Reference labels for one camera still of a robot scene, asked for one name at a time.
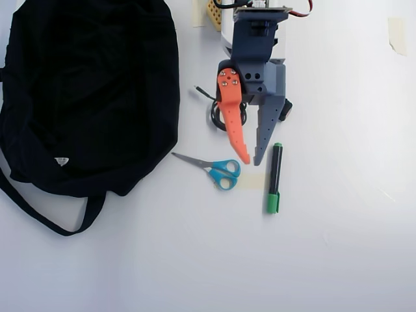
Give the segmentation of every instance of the bag strap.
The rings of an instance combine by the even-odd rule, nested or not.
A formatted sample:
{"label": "bag strap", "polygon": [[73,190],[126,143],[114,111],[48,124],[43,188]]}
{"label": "bag strap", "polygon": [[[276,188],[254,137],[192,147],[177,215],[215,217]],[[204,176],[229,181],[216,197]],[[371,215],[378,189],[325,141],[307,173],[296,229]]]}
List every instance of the bag strap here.
{"label": "bag strap", "polygon": [[62,236],[72,236],[77,233],[81,233],[88,229],[94,220],[98,217],[99,213],[101,212],[104,202],[105,202],[105,194],[102,196],[91,196],[88,198],[86,203],[85,215],[83,223],[81,227],[77,231],[67,231],[62,229],[60,226],[56,225],[46,217],[42,216],[36,210],[34,210],[27,201],[19,194],[19,192],[10,184],[8,179],[6,178],[3,171],[0,170],[0,189],[3,190],[4,193],[8,197],[10,197],[13,202],[15,202],[23,211],[25,211],[29,216],[36,219],[43,225],[47,226],[52,231],[61,234]]}

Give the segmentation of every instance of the tape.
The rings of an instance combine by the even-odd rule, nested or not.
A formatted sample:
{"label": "tape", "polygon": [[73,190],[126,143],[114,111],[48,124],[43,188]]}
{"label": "tape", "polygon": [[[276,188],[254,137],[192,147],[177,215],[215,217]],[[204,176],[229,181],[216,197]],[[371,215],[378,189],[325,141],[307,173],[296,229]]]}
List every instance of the tape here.
{"label": "tape", "polygon": [[389,18],[389,40],[390,46],[398,54],[407,56],[408,50],[406,47],[406,33],[405,33],[404,19]]}
{"label": "tape", "polygon": [[265,190],[268,188],[270,174],[241,174],[236,189]]}
{"label": "tape", "polygon": [[192,27],[205,26],[206,0],[192,0]]}

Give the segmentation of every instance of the gripper jaw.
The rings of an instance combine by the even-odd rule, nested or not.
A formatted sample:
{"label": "gripper jaw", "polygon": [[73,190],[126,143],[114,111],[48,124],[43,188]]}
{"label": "gripper jaw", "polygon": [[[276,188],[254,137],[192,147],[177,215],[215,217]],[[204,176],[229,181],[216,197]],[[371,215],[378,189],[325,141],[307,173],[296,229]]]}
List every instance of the gripper jaw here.
{"label": "gripper jaw", "polygon": [[257,128],[257,146],[255,148],[254,166],[259,166],[267,150],[273,130],[279,121],[285,96],[265,96],[259,104]]}

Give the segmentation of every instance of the robotic arm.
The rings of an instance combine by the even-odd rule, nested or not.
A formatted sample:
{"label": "robotic arm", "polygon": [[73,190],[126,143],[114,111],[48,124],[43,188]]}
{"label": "robotic arm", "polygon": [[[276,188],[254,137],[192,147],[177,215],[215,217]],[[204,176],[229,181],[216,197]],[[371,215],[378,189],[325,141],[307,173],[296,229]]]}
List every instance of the robotic arm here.
{"label": "robotic arm", "polygon": [[[250,163],[250,156],[242,135],[240,104],[245,102],[259,106],[255,166],[263,160],[276,123],[283,121],[292,108],[285,94],[284,58],[271,58],[273,48],[278,43],[278,24],[287,20],[289,14],[307,16],[290,8],[269,7],[271,2],[237,0],[233,3],[232,0],[224,0],[222,5],[232,5],[232,9],[223,10],[222,18],[222,42],[230,58],[218,66],[216,100],[225,120],[230,143],[246,164]],[[229,14],[233,14],[234,21],[231,45],[226,37]]]}

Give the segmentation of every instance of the white tag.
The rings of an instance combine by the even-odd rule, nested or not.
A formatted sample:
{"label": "white tag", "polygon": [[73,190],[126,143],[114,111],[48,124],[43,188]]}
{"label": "white tag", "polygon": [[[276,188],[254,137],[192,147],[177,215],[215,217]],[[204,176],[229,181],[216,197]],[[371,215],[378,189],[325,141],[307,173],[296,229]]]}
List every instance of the white tag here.
{"label": "white tag", "polygon": [[60,164],[61,167],[65,166],[68,161],[70,161],[69,158],[65,158],[65,157],[57,157],[55,158],[55,160]]}

